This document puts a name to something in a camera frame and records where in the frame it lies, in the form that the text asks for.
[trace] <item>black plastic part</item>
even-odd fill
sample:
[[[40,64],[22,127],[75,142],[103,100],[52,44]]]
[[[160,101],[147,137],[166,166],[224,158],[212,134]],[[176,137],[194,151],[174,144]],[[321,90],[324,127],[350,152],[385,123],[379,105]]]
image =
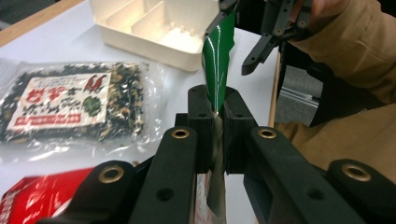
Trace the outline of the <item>black plastic part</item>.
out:
[[[358,161],[334,161],[326,178],[367,223],[396,223],[396,188],[375,169]]]
[[[269,0],[265,4],[264,15],[262,16],[262,35],[271,34],[274,31],[280,5],[281,0]]]
[[[242,64],[242,75],[246,76],[254,72],[259,63],[265,62],[274,47],[278,43],[272,35],[263,35],[256,46],[249,53]]]
[[[191,128],[165,132],[128,223],[193,223],[196,146]]]
[[[198,133],[197,173],[206,174],[212,159],[212,107],[206,96],[205,85],[189,89],[188,95],[188,126]]]
[[[246,144],[273,196],[260,223],[365,223],[282,133],[256,127]],[[266,200],[249,189],[250,200]]]
[[[297,18],[297,26],[305,29],[309,24],[309,16],[311,15],[312,0],[304,0],[303,6]]]
[[[244,139],[257,122],[235,89],[227,88],[223,120],[225,170],[227,174],[243,174],[248,159]]]
[[[282,36],[285,33],[285,30],[289,28],[290,13],[291,13],[291,9],[293,8],[293,5],[294,5],[294,0],[281,1],[280,9],[278,10],[277,13],[274,30],[269,34]]]
[[[58,217],[38,224],[126,223],[139,191],[131,163],[108,161],[96,166],[78,187],[72,201]]]

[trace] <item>person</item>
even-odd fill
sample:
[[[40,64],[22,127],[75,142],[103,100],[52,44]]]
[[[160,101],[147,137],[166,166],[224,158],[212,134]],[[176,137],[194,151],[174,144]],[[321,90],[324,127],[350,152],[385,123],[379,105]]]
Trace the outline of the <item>person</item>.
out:
[[[309,37],[290,43],[386,105],[312,128],[276,128],[317,167],[351,159],[396,184],[396,19],[376,0],[314,0],[311,15]]]

